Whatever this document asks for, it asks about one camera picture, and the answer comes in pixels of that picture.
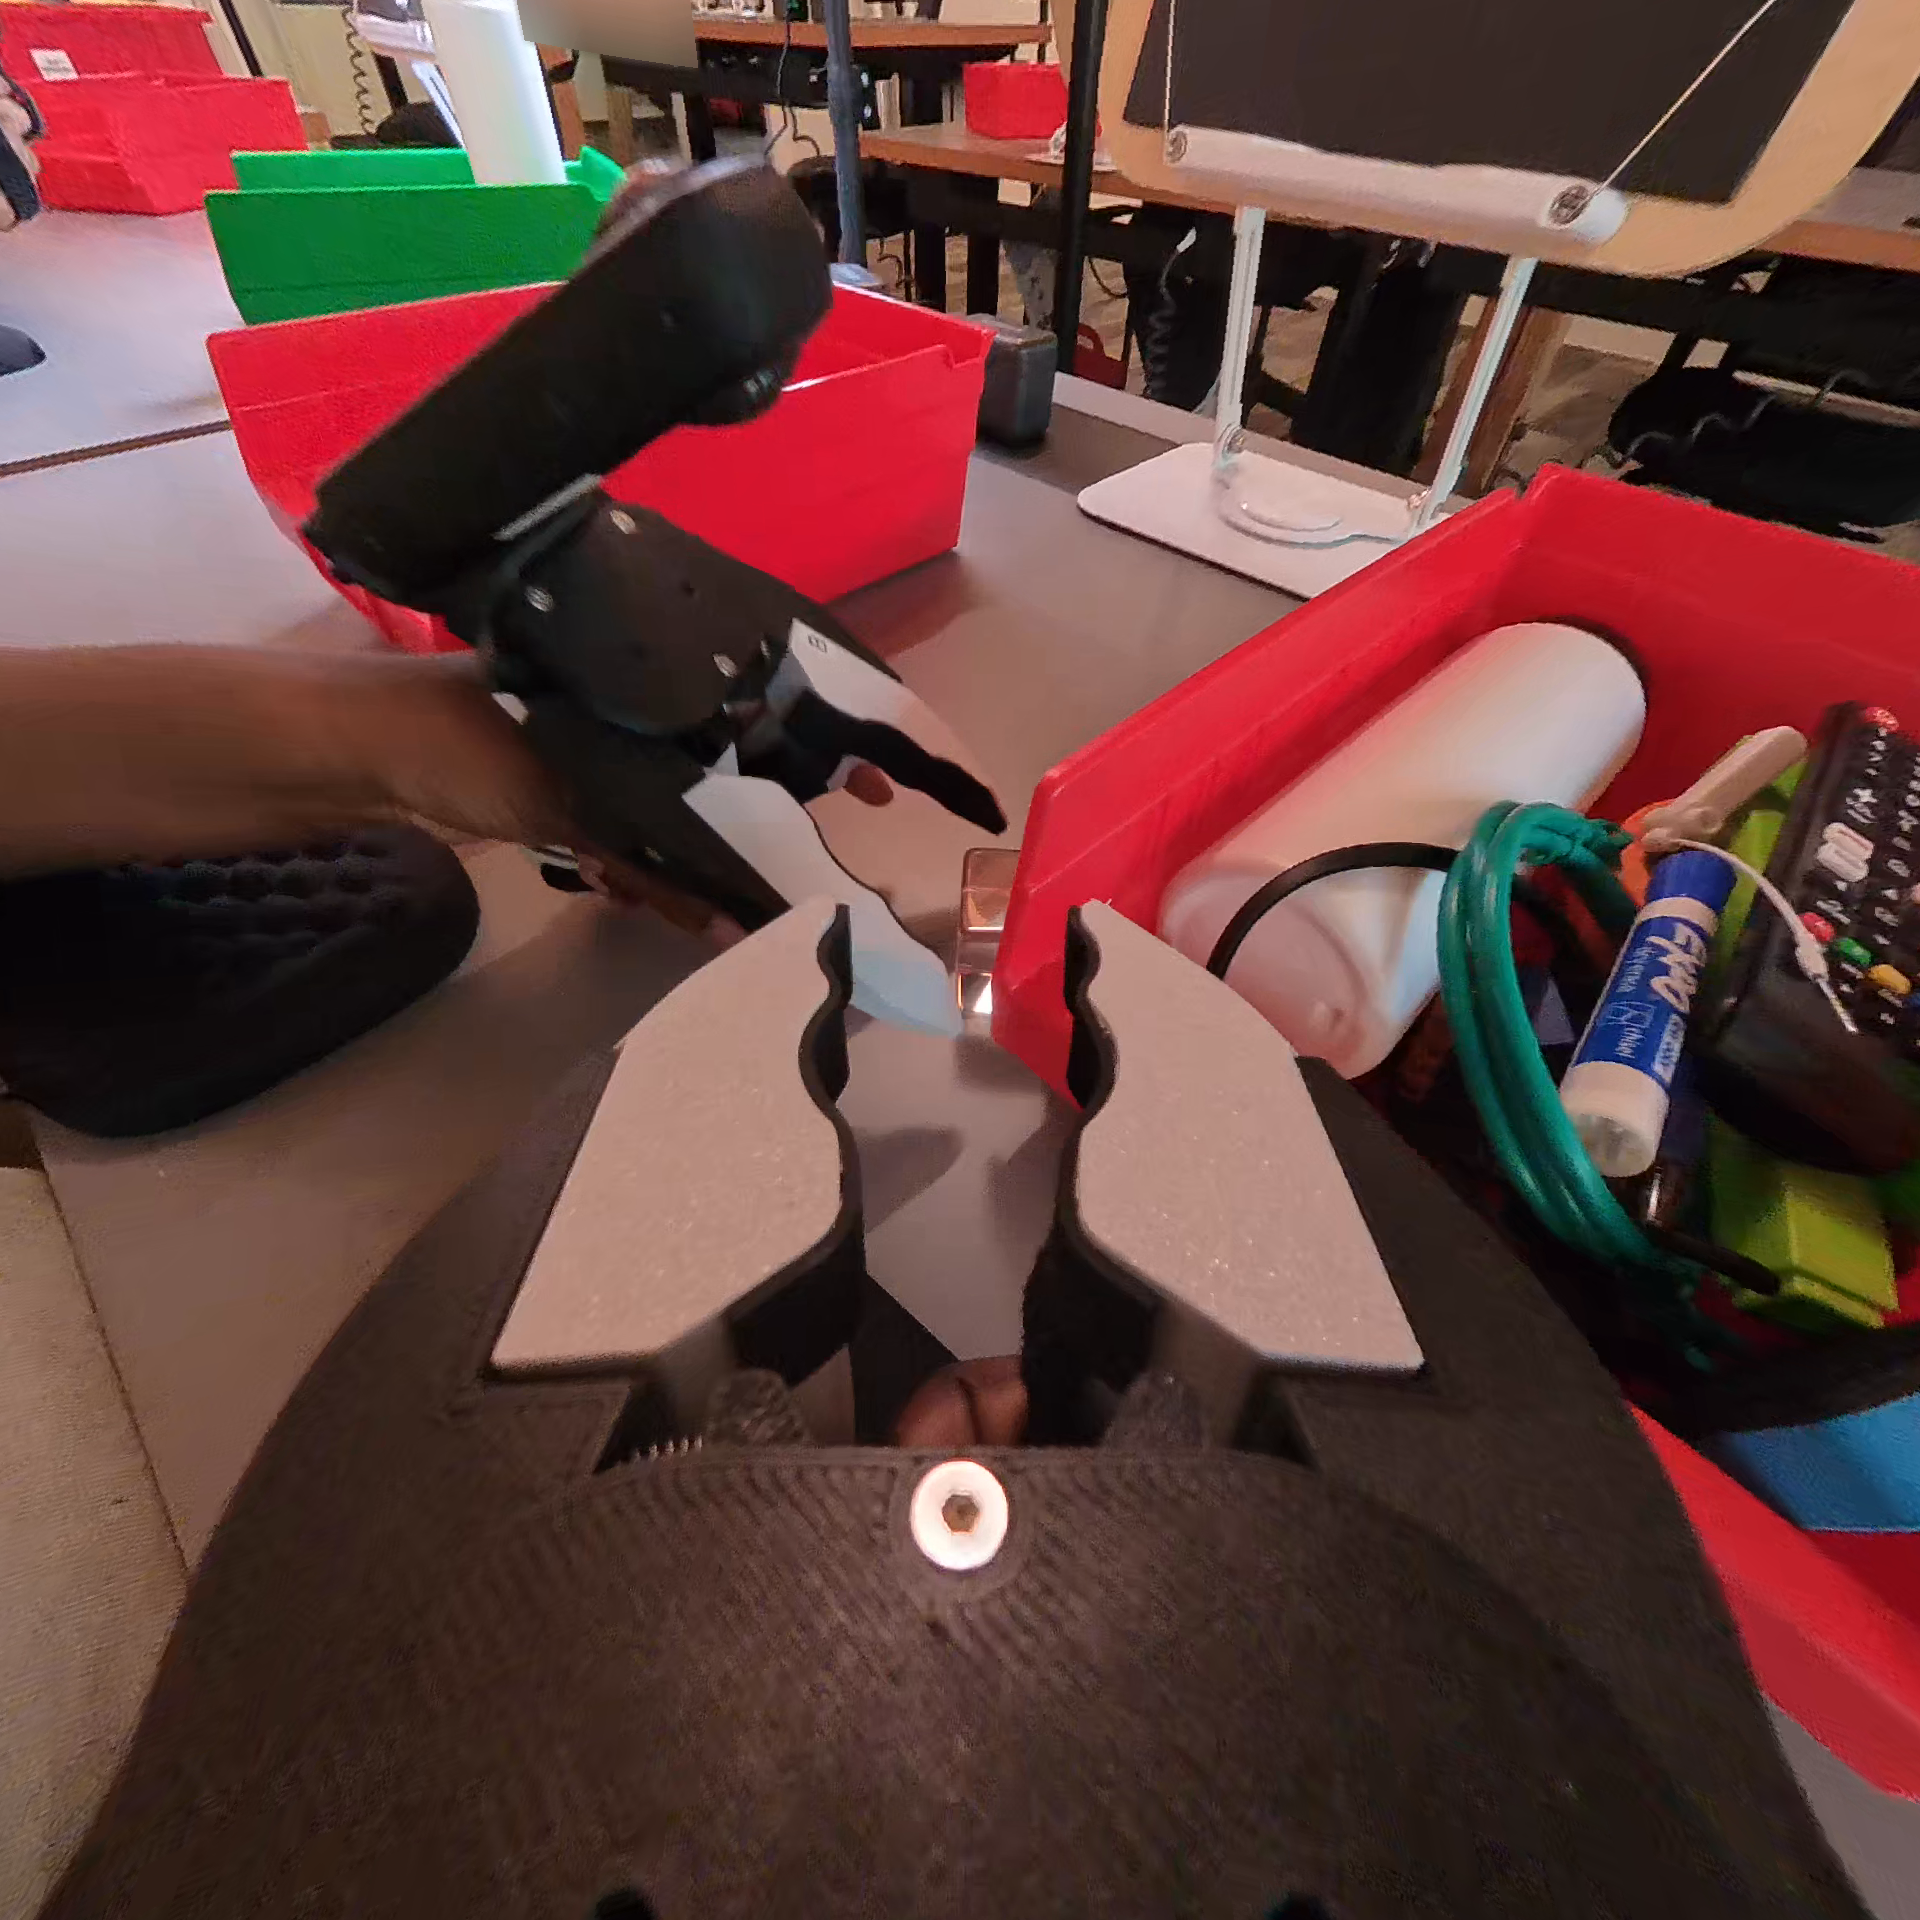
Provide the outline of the clear plastic cube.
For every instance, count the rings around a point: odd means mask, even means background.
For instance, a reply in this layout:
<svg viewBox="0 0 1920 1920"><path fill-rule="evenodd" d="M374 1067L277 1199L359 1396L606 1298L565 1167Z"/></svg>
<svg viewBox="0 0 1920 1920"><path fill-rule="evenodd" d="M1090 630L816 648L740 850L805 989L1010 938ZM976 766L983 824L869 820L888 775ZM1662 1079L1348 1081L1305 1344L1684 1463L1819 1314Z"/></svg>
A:
<svg viewBox="0 0 1920 1920"><path fill-rule="evenodd" d="M994 978L1021 853L1021 848L979 848L963 858L952 975L963 1024L981 1038L994 1022Z"/></svg>

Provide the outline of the black pole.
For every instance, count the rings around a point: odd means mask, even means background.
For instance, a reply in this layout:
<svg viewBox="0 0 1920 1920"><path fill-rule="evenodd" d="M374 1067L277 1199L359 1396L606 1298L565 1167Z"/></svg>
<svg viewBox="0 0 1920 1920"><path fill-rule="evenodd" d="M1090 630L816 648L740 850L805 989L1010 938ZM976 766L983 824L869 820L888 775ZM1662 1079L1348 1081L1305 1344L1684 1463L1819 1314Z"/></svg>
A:
<svg viewBox="0 0 1920 1920"><path fill-rule="evenodd" d="M1098 83L1109 3L1074 3L1067 59L1068 110L1060 161L1057 244L1054 274L1054 333L1057 372L1076 374L1078 330L1086 284L1086 226L1095 175Z"/></svg>
<svg viewBox="0 0 1920 1920"><path fill-rule="evenodd" d="M828 56L828 112L834 134L834 284L878 294L882 281L868 264L868 205L861 152L861 88L853 41L853 5L820 3Z"/></svg>

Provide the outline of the wooden board with black panel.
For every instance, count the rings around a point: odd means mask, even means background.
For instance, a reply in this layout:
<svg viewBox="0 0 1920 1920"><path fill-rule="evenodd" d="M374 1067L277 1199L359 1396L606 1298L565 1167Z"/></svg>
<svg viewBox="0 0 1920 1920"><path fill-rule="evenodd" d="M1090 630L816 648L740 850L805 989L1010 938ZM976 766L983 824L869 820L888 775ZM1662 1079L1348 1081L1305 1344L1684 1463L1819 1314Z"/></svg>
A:
<svg viewBox="0 0 1920 1920"><path fill-rule="evenodd" d="M1907 3L1052 5L1123 181L1676 278L1828 198L1916 83Z"/></svg>

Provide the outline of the white plastic bottle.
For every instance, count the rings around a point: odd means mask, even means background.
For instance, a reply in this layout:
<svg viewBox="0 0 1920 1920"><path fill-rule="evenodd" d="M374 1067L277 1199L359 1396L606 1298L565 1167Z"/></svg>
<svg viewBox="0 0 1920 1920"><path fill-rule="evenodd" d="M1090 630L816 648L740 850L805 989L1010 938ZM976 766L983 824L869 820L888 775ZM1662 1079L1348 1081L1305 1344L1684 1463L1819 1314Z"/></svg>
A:
<svg viewBox="0 0 1920 1920"><path fill-rule="evenodd" d="M1456 851L1496 803L1584 811L1640 746L1640 670L1610 639L1525 621L1451 654L1171 880L1160 936L1206 964L1271 878L1327 851ZM1227 983L1296 1052L1348 1079L1382 1064L1439 990L1443 876L1370 868L1271 907Z"/></svg>

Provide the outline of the person's left forearm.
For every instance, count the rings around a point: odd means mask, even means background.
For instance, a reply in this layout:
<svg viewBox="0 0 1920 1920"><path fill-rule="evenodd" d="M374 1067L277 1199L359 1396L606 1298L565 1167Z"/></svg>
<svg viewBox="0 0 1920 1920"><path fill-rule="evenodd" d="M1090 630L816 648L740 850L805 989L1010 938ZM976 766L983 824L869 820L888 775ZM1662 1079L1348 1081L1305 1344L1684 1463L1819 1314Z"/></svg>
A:
<svg viewBox="0 0 1920 1920"><path fill-rule="evenodd" d="M451 822L500 711L465 676L240 646L6 646L2 871Z"/></svg>

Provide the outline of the black bumpy wrist rest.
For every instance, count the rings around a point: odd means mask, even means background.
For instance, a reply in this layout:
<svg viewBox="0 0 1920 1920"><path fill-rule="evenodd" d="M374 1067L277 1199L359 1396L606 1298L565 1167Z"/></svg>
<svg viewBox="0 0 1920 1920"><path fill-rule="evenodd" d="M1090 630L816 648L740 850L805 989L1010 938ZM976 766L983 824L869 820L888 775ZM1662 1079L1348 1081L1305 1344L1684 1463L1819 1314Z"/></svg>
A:
<svg viewBox="0 0 1920 1920"><path fill-rule="evenodd" d="M92 1140L197 1123L411 1009L480 924L418 828L9 878L4 1094Z"/></svg>

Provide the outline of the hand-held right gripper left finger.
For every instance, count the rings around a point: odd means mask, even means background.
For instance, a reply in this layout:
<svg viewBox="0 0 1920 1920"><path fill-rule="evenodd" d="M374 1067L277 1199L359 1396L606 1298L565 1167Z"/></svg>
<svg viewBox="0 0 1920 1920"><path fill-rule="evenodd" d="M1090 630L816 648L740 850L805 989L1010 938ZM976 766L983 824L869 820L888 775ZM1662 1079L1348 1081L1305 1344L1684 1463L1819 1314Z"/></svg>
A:
<svg viewBox="0 0 1920 1920"><path fill-rule="evenodd" d="M491 1349L500 1377L810 1381L866 1285L853 916L814 899L624 1038Z"/></svg>

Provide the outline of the green bin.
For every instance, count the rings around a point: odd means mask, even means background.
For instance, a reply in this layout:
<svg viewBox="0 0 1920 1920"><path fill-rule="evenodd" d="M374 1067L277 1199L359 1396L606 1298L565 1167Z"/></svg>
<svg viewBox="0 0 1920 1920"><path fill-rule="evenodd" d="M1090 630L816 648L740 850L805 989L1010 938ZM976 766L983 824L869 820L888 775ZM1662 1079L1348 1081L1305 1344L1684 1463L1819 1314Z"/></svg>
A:
<svg viewBox="0 0 1920 1920"><path fill-rule="evenodd" d="M567 278L621 185L597 150L563 181L480 184L460 148L236 152L203 198L243 323Z"/></svg>

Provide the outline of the empty red bin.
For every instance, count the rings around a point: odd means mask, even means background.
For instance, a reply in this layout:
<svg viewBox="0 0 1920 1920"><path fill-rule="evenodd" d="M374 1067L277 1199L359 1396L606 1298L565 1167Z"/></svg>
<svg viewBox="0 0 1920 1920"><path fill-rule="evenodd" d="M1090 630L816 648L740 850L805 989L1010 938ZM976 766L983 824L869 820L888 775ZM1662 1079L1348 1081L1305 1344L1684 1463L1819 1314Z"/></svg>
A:
<svg viewBox="0 0 1920 1920"><path fill-rule="evenodd" d="M241 465L277 527L298 540L332 466L551 289L210 333ZM677 430L606 488L830 604L956 546L989 344L966 318L838 287L767 413Z"/></svg>

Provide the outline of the beige plastic clip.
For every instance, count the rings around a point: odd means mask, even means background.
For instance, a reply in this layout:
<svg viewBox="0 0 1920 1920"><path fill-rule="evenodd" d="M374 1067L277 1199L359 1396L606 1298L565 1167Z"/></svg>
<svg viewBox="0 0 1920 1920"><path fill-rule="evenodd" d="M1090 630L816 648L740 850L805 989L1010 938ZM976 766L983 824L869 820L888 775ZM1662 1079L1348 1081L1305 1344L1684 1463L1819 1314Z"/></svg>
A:
<svg viewBox="0 0 1920 1920"><path fill-rule="evenodd" d="M1691 843L1718 843L1731 820L1766 787L1794 769L1810 738L1790 726L1749 732L1700 775L1679 797L1647 805L1623 822L1649 858L1682 851Z"/></svg>

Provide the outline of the white post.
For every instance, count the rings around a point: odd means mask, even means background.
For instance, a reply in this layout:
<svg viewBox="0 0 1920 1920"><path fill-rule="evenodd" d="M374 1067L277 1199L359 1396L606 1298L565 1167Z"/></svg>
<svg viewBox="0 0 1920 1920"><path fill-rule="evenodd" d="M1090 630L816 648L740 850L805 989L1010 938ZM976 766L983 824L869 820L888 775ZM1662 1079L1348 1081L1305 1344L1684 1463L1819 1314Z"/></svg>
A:
<svg viewBox="0 0 1920 1920"><path fill-rule="evenodd" d="M542 62L516 3L424 3L422 15L476 184L565 185Z"/></svg>

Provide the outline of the dark grey box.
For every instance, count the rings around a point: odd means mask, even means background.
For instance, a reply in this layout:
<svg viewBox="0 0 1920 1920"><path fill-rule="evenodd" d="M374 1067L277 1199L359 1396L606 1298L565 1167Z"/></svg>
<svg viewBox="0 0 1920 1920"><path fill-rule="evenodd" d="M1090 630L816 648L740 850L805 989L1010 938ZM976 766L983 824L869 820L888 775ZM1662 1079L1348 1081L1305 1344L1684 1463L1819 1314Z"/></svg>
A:
<svg viewBox="0 0 1920 1920"><path fill-rule="evenodd" d="M987 340L976 443L1026 452L1046 440L1054 415L1057 338L1049 327L970 315Z"/></svg>

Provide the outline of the wooden desk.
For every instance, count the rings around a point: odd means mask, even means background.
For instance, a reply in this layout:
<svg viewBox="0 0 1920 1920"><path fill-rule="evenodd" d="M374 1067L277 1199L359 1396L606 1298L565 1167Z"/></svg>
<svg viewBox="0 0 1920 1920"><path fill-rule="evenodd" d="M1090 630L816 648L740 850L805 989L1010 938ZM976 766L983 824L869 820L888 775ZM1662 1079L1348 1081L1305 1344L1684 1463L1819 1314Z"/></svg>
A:
<svg viewBox="0 0 1920 1920"><path fill-rule="evenodd" d="M1063 169L1015 142L965 125L866 134L866 158L906 177L908 210L928 227L963 234L972 267L1015 242L1056 250L1068 234ZM1115 207L1083 214L1080 255L1142 278L1132 323L1161 311L1158 284L1191 284L1224 302L1233 276L1233 217L1224 207L1148 198L1119 180L1098 181ZM1491 253L1432 247L1365 229L1268 219L1260 307L1298 310L1319 287L1337 300L1304 389L1265 405L1292 421L1292 437L1358 466L1410 475L1429 445L1448 358L1464 302L1500 278ZM1721 344L1734 372L1783 375L1916 415L1916 264L1831 259L1785 242L1676 278L1540 267L1527 316L1633 323L1674 344Z"/></svg>

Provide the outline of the blue whiteboard marker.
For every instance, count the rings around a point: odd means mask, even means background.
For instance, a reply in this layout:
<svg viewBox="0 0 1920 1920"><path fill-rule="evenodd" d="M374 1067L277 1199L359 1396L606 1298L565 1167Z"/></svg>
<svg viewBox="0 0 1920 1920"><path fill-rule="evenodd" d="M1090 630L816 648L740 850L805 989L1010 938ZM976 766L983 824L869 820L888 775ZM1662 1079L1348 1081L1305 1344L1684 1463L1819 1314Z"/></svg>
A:
<svg viewBox="0 0 1920 1920"><path fill-rule="evenodd" d="M1560 1081L1578 1145L1606 1182L1647 1174L1668 1125L1692 1001L1736 885L1731 855L1685 845L1649 876L1599 1001Z"/></svg>

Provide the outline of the white stand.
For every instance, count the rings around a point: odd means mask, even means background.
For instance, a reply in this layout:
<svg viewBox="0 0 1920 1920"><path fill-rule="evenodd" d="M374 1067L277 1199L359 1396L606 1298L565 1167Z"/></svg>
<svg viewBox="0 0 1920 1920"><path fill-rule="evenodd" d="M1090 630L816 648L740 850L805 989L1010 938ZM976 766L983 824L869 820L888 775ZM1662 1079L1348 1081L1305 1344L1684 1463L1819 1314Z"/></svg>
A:
<svg viewBox="0 0 1920 1920"><path fill-rule="evenodd" d="M1476 427L1493 396L1496 374L1514 343L1538 260L1503 265L1487 310L1487 340L1469 362L1435 475L1413 490L1381 490L1296 459L1260 453L1242 417L1246 352L1252 344L1255 294L1265 212L1236 207L1227 333L1214 385L1212 443L1171 452L1094 482L1080 508L1119 534L1220 567L1307 601L1439 527L1457 508Z"/></svg>

